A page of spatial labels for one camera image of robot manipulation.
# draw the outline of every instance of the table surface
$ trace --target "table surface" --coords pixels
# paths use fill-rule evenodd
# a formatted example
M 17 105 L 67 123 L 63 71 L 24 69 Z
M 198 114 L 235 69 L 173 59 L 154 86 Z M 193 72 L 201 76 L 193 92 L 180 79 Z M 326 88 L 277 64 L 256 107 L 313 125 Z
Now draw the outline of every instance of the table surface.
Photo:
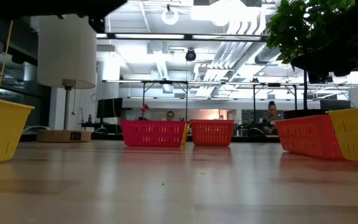
M 275 143 L 23 142 L 0 163 L 0 223 L 358 223 L 358 163 Z

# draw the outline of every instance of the potted plant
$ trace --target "potted plant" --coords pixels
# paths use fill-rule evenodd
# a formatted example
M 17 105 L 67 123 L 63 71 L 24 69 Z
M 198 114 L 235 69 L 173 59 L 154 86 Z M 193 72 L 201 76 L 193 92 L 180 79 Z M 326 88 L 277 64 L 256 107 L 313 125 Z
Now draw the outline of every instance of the potted plant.
M 290 63 L 294 58 L 319 50 L 340 38 L 340 30 L 328 25 L 349 10 L 354 0 L 282 0 L 277 13 L 267 24 L 269 48 L 278 47 L 277 60 Z M 303 109 L 307 110 L 307 76 L 304 70 Z

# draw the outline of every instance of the lamp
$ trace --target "lamp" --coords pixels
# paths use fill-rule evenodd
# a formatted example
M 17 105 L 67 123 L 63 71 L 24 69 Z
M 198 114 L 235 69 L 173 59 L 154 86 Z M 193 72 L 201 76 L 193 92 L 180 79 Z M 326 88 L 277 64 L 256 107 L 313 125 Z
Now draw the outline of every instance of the lamp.
M 66 95 L 64 130 L 38 132 L 37 140 L 90 141 L 90 132 L 68 130 L 70 91 L 96 85 L 96 35 L 88 25 L 88 18 L 76 15 L 67 15 L 64 19 L 40 17 L 38 52 L 37 81 L 41 85 L 64 88 Z

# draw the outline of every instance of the security camera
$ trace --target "security camera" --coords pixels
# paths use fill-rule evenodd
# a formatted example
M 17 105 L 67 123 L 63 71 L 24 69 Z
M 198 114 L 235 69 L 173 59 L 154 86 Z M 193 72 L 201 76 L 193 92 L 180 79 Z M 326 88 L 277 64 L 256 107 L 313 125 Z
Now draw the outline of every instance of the security camera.
M 196 60 L 196 52 L 194 51 L 194 49 L 188 49 L 187 53 L 186 53 L 186 61 L 188 62 L 193 62 L 194 60 Z

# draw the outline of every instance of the red basket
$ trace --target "red basket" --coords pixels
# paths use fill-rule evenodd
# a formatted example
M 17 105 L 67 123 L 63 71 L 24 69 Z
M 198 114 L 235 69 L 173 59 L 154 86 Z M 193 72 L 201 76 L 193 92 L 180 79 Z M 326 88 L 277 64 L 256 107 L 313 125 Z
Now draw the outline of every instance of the red basket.
M 121 121 L 127 146 L 179 147 L 185 122 Z
M 196 146 L 228 146 L 233 134 L 233 120 L 191 120 Z
M 284 150 L 321 159 L 343 159 L 328 115 L 275 121 Z

